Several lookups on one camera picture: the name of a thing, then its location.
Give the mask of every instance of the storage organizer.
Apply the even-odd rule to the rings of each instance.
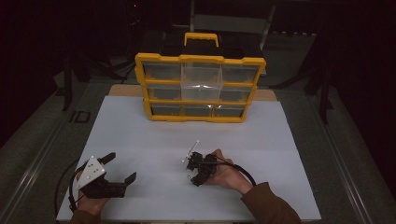
[[[256,37],[148,31],[135,57],[151,120],[242,122],[265,68]]]

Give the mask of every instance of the clear plastic bin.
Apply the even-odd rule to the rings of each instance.
[[[181,63],[143,62],[147,78],[180,80]]]
[[[184,63],[180,87],[182,100],[217,101],[222,88],[220,65]]]
[[[253,83],[259,66],[224,64],[222,78],[226,82]]]
[[[183,105],[184,115],[192,117],[209,117],[213,105]]]
[[[244,112],[242,105],[216,105],[214,110],[215,117],[241,117]]]
[[[158,100],[180,100],[179,85],[149,84],[148,96]]]
[[[179,104],[151,104],[152,115],[180,116]]]
[[[236,101],[246,102],[250,95],[251,88],[249,87],[225,87],[223,86],[220,92],[219,99],[221,101]]]

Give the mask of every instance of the dark floor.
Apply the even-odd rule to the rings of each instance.
[[[270,35],[264,49],[267,76],[261,78],[260,87],[295,75],[313,38]],[[75,81],[68,111],[62,112],[63,97],[52,95],[1,148],[0,222],[55,222],[55,207],[60,206],[76,168],[73,162],[85,146],[103,98],[116,83],[101,76],[90,83]],[[129,78],[126,83],[135,84],[135,80]],[[329,125],[324,125],[318,116],[318,97],[304,94],[305,83],[302,80],[275,93],[322,215],[314,223],[396,223],[396,202],[337,90],[331,89]],[[90,112],[91,118],[87,123],[70,122],[73,111]],[[22,178],[32,182],[23,184]]]

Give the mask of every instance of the white board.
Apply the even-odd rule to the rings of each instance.
[[[243,123],[164,122],[147,119],[141,97],[107,96],[78,166],[116,152],[105,178],[123,182],[137,172],[124,198],[110,200],[103,220],[252,221],[240,194],[218,186],[195,187],[181,161],[196,140],[203,155],[221,148],[257,183],[269,182],[301,219],[320,219],[317,204],[280,102],[255,101]],[[69,220],[68,195],[57,217]]]

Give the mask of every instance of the brown sleeve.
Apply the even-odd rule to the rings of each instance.
[[[260,224],[302,223],[294,209],[277,197],[266,182],[251,189],[241,200]]]
[[[70,224],[99,224],[100,222],[100,216],[94,216],[81,210],[76,210],[70,220]]]

